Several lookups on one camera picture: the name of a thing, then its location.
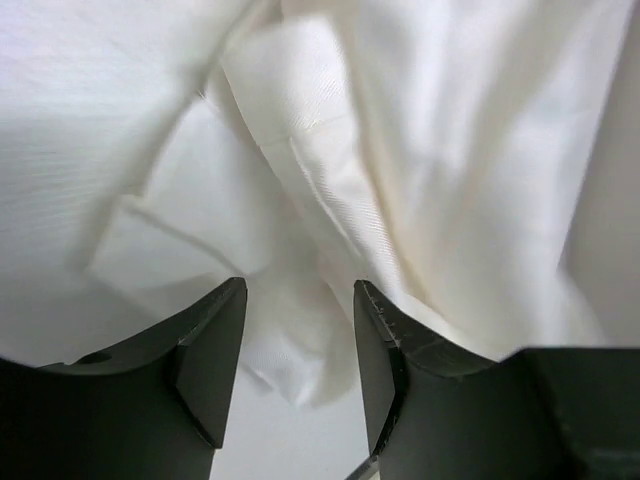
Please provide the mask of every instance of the white cloth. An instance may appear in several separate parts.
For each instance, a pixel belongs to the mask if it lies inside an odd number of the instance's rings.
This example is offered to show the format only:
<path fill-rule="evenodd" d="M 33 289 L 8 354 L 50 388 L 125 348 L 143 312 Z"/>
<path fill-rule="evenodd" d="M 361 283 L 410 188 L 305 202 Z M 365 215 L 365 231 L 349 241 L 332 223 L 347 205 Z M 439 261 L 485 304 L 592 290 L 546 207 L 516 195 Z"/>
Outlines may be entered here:
<path fill-rule="evenodd" d="M 297 404 L 352 378 L 358 278 L 490 358 L 607 341 L 561 255 L 631 0 L 69 5 L 1 7 L 3 128 L 78 149 L 52 163 L 26 135 L 0 164 L 23 298 L 97 278 L 157 321 L 246 276 L 242 361 Z M 82 276 L 69 255 L 108 204 Z"/>

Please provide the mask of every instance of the black plastic part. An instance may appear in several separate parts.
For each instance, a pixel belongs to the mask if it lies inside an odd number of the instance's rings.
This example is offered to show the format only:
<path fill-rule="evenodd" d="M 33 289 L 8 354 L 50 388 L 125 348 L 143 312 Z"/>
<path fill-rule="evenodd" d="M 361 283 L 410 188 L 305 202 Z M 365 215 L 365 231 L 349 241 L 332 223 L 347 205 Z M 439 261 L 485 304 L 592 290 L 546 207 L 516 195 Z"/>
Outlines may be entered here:
<path fill-rule="evenodd" d="M 640 478 L 640 350 L 478 357 L 358 282 L 356 341 L 381 480 Z"/>
<path fill-rule="evenodd" d="M 207 480 L 245 306 L 244 280 L 231 279 L 76 364 L 0 360 L 0 479 Z"/>

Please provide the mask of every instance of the white garment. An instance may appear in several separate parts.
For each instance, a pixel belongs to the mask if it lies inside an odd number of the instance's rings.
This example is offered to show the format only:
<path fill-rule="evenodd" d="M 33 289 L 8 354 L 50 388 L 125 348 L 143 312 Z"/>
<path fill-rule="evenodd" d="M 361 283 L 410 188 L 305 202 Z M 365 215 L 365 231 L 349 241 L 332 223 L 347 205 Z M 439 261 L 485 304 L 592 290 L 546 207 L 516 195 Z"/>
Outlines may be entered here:
<path fill-rule="evenodd" d="M 126 27 L 80 3 L 1 7 L 5 122 L 86 142 L 55 164 L 16 140 L 29 161 L 0 164 L 1 280 L 22 272 L 23 298 L 71 302 L 93 277 L 157 321 L 246 276 L 242 361 L 294 403 L 349 384 L 358 278 L 489 358 L 606 342 L 560 260 L 630 0 L 101 7 Z M 82 276 L 69 255 L 114 201 Z"/>

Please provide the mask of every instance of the white fabric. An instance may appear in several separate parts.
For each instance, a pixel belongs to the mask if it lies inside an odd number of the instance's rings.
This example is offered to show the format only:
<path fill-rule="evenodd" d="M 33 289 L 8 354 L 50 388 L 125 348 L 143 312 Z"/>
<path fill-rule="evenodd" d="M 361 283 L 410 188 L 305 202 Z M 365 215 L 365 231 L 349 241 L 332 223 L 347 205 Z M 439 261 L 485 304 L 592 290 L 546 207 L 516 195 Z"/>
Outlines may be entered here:
<path fill-rule="evenodd" d="M 353 377 L 358 278 L 490 358 L 607 341 L 560 259 L 631 0 L 154 3 L 0 7 L 22 342 L 94 279 L 142 326 L 229 275 L 296 404 Z"/>

